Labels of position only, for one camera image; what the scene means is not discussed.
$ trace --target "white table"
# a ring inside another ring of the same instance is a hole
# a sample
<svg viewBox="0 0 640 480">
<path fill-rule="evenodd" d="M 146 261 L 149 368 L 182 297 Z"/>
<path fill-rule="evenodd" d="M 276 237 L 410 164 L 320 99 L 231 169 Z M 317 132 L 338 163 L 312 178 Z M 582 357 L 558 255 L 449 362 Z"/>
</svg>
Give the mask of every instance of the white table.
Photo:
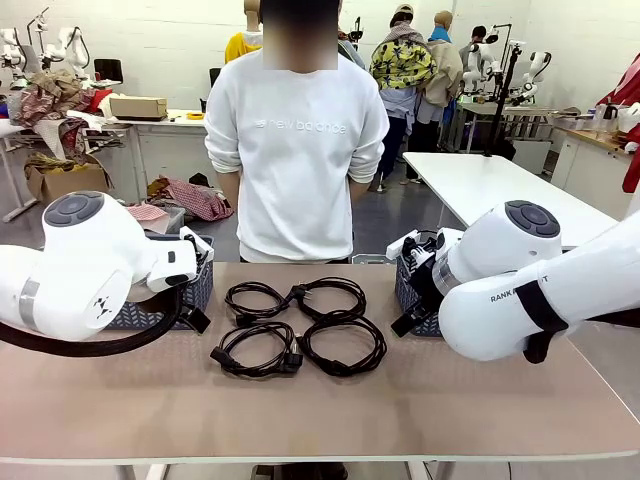
<svg viewBox="0 0 640 480">
<path fill-rule="evenodd" d="M 22 215 L 24 212 L 38 203 L 35 198 L 27 200 L 26 202 L 23 200 L 22 195 L 20 194 L 20 190 L 18 189 L 16 179 L 13 176 L 11 167 L 9 166 L 9 158 L 7 157 L 8 148 L 6 137 L 9 135 L 13 135 L 14 133 L 18 133 L 22 130 L 24 130 L 24 128 L 11 125 L 9 119 L 0 119 L 0 139 L 2 139 L 2 141 L 0 141 L 0 157 L 2 157 L 2 165 L 4 167 L 5 173 L 7 174 L 7 179 L 9 180 L 9 188 L 11 189 L 11 194 L 13 195 L 16 207 L 2 217 L 2 221 L 4 223 L 9 223 L 11 220 L 19 215 Z"/>
<path fill-rule="evenodd" d="M 578 247 L 617 223 L 503 157 L 407 152 L 404 158 L 442 200 L 440 223 L 445 207 L 468 227 L 500 203 L 528 200 L 558 219 L 564 248 Z"/>
</svg>

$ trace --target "cap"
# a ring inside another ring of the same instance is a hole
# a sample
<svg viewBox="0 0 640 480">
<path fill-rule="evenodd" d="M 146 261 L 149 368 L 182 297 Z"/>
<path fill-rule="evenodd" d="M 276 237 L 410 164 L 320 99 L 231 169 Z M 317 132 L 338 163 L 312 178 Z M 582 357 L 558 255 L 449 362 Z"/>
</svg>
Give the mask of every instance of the cap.
<svg viewBox="0 0 640 480">
<path fill-rule="evenodd" d="M 400 5 L 398 8 L 396 8 L 396 12 L 394 13 L 394 15 L 396 13 L 410 13 L 411 15 L 413 15 L 413 7 L 411 5 L 409 5 L 408 3 L 403 3 L 402 5 Z"/>
</svg>

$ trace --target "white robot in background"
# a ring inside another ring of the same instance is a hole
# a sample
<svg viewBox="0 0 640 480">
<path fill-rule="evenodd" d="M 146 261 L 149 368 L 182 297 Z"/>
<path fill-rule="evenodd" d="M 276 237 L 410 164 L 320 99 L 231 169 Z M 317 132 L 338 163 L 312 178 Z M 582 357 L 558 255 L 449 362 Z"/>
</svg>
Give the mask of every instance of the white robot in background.
<svg viewBox="0 0 640 480">
<path fill-rule="evenodd" d="M 486 43 L 476 43 L 469 50 L 469 58 L 467 61 L 469 71 L 462 75 L 464 82 L 463 93 L 473 95 L 482 91 L 479 82 L 487 82 L 492 78 L 502 75 L 502 68 L 491 53 L 491 47 Z"/>
<path fill-rule="evenodd" d="M 529 72 L 524 74 L 524 84 L 515 95 L 512 95 L 511 103 L 514 106 L 520 105 L 538 93 L 538 85 L 536 84 L 544 80 L 542 72 L 551 63 L 551 58 L 552 55 L 549 52 L 534 52 L 531 54 L 531 68 Z"/>
<path fill-rule="evenodd" d="M 0 38 L 4 43 L 2 47 L 2 66 L 10 68 L 13 74 L 11 90 L 23 89 L 28 83 L 24 75 L 27 59 L 22 52 L 18 30 L 15 28 L 0 29 Z"/>
<path fill-rule="evenodd" d="M 71 48 L 71 55 L 67 56 L 69 48 Z M 79 27 L 60 29 L 58 46 L 47 44 L 45 48 L 42 68 L 48 70 L 51 68 L 52 62 L 61 62 L 63 60 L 69 62 L 78 80 L 87 81 L 89 79 L 84 69 L 89 65 L 91 58 Z"/>
</svg>

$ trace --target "mannequin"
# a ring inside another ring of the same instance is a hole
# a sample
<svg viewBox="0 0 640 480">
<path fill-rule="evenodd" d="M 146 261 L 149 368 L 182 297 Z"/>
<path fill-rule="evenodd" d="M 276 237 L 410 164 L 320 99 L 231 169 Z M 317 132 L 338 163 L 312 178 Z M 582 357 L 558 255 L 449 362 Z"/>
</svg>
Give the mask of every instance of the mannequin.
<svg viewBox="0 0 640 480">
<path fill-rule="evenodd" d="M 260 0 L 244 0 L 244 14 L 247 17 L 247 30 L 231 37 L 225 51 L 224 63 L 262 48 Z"/>
</svg>

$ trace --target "black cable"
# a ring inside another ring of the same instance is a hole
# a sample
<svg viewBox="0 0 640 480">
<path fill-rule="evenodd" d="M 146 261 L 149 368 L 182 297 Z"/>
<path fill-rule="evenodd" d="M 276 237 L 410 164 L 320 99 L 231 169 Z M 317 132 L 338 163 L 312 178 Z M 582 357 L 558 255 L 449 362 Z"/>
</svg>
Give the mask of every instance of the black cable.
<svg viewBox="0 0 640 480">
<path fill-rule="evenodd" d="M 302 313 L 311 317 L 314 322 L 319 322 L 328 315 L 327 313 L 319 312 L 304 303 L 306 294 L 315 288 L 337 288 L 339 290 L 349 292 L 356 298 L 356 304 L 347 312 L 354 317 L 361 317 L 364 315 L 367 308 L 367 297 L 362 288 L 360 288 L 360 285 L 348 278 L 324 277 L 310 283 L 301 283 L 300 285 L 296 285 L 291 289 L 290 293 L 290 295 L 298 301 L 298 308 L 300 308 Z"/>
<path fill-rule="evenodd" d="M 236 361 L 231 352 L 241 342 L 256 335 L 270 334 L 284 344 L 283 350 L 262 365 L 246 367 Z M 273 374 L 295 374 L 302 365 L 302 355 L 297 353 L 293 329 L 283 322 L 268 321 L 235 328 L 226 333 L 220 344 L 211 352 L 211 358 L 220 363 L 225 372 L 251 378 Z"/>
<path fill-rule="evenodd" d="M 271 298 L 273 298 L 276 301 L 276 304 L 270 308 L 249 308 L 238 305 L 234 302 L 233 298 L 235 295 L 243 292 L 264 293 L 265 295 L 269 295 Z M 284 310 L 289 308 L 289 302 L 291 301 L 291 298 L 284 298 L 276 290 L 265 283 L 243 282 L 239 283 L 235 287 L 231 287 L 227 292 L 227 296 L 225 297 L 224 301 L 227 303 L 227 305 L 229 305 L 229 307 L 231 307 L 234 312 L 238 314 L 236 316 L 236 325 L 242 327 L 245 325 L 249 325 L 256 320 L 265 320 L 275 317 L 280 312 L 283 312 Z"/>
<path fill-rule="evenodd" d="M 171 330 L 182 312 L 183 291 L 184 288 L 173 289 L 172 301 L 168 302 L 169 307 L 162 320 L 147 330 L 126 338 L 99 342 L 67 342 L 34 335 L 0 323 L 0 340 L 16 347 L 60 357 L 106 357 L 130 352 L 157 340 Z"/>
<path fill-rule="evenodd" d="M 318 355 L 311 344 L 313 335 L 321 330 L 334 327 L 362 328 L 371 334 L 374 343 L 373 350 L 362 360 L 352 365 L 345 365 L 339 360 L 330 360 Z M 302 352 L 323 372 L 332 377 L 351 377 L 359 373 L 370 372 L 380 365 L 387 353 L 387 343 L 378 327 L 362 315 L 354 314 L 349 310 L 334 310 L 323 315 L 297 340 Z"/>
</svg>

